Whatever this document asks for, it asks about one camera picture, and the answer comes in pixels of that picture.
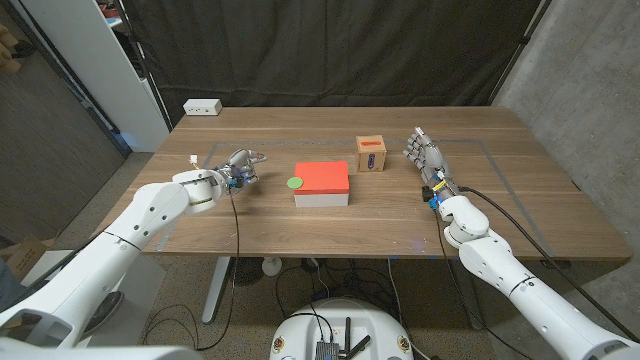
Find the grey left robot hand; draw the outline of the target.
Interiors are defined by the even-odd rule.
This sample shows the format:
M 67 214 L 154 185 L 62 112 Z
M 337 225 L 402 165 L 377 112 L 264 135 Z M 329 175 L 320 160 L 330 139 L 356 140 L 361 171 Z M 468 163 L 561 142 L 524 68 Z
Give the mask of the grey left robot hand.
M 222 176 L 228 190 L 241 189 L 259 179 L 254 166 L 266 160 L 265 154 L 249 149 L 239 149 L 230 155 L 225 164 L 215 167 L 214 170 Z

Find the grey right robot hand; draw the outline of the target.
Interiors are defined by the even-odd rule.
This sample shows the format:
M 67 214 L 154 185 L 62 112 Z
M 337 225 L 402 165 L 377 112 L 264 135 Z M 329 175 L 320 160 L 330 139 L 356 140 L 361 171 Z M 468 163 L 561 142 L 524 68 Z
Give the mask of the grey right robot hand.
M 403 155 L 419 169 L 424 184 L 439 199 L 445 200 L 459 193 L 446 157 L 419 126 L 407 139 Z

